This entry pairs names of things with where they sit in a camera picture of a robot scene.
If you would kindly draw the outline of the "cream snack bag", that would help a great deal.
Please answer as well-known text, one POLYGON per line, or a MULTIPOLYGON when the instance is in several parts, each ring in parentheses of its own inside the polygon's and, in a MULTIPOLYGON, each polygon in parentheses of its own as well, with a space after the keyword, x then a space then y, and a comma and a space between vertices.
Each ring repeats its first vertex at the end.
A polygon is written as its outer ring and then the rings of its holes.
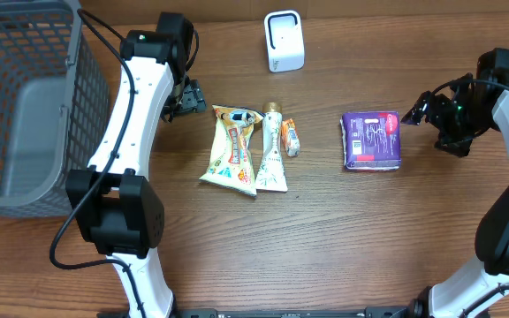
POLYGON ((249 108, 215 104, 212 108, 216 131, 208 168, 199 180, 255 197, 255 172, 248 146, 264 115, 249 108))

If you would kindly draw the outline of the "red purple tissue pack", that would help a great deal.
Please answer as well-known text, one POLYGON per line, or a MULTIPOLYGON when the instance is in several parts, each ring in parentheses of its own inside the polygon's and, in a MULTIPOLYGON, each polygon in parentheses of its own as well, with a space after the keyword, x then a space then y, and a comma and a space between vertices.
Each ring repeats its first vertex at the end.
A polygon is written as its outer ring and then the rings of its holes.
POLYGON ((340 126, 347 170, 388 171, 400 167, 397 111, 346 112, 340 126))

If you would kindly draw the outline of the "small orange candy pack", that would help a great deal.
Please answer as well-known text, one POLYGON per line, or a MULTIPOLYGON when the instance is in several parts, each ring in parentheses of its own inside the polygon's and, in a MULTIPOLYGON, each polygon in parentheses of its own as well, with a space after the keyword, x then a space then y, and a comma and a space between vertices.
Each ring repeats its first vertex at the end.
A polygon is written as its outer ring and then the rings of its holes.
POLYGON ((298 156, 300 154, 300 138, 292 118, 282 122, 281 137, 286 154, 289 157, 298 156))

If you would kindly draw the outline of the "white cream tube gold cap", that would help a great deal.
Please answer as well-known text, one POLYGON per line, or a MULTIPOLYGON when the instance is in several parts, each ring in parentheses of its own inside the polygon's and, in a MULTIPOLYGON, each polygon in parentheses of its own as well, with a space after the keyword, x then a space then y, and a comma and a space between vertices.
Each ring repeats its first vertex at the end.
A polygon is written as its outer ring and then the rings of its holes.
POLYGON ((278 102, 266 102, 262 111, 262 160, 255 179, 256 189, 286 193, 288 187, 280 148, 282 106, 278 102))

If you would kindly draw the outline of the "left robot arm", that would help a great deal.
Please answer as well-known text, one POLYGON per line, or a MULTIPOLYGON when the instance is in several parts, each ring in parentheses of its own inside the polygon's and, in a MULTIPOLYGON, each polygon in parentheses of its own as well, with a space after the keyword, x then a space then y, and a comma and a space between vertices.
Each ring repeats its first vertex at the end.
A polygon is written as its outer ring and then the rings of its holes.
POLYGON ((155 30, 131 30, 119 40, 112 51, 121 64, 117 99, 87 168, 68 173, 67 220, 102 255, 80 266, 117 271, 129 302, 125 317, 176 317, 157 251, 164 207, 148 168, 158 124, 206 108, 198 82, 187 76, 199 36, 183 14, 163 12, 155 30))

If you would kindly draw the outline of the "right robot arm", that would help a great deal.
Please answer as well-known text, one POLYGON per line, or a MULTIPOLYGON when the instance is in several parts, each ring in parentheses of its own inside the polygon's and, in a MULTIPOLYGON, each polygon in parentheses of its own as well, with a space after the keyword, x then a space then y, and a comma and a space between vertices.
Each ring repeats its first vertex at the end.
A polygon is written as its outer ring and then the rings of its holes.
MULTIPOLYGON (((509 161, 509 49, 478 58, 476 73, 450 80, 420 95, 401 119, 438 130, 435 147, 457 157, 488 130, 503 136, 509 161)), ((475 256, 442 283, 422 291, 399 317, 485 317, 509 295, 509 186, 482 218, 475 256)))

